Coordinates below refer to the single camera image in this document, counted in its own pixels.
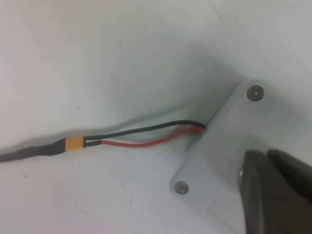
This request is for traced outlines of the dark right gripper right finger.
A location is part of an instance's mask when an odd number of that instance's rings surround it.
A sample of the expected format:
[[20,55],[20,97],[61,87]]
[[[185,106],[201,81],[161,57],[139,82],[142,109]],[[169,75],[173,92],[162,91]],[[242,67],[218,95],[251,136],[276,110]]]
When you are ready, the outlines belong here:
[[268,158],[298,193],[312,192],[312,167],[277,149],[267,151]]

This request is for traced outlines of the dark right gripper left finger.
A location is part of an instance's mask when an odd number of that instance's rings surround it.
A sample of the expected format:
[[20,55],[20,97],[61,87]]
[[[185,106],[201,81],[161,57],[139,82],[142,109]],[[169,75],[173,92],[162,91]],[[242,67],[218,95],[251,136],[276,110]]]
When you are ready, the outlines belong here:
[[248,234],[310,234],[312,193],[298,193],[267,152],[244,154],[240,195]]

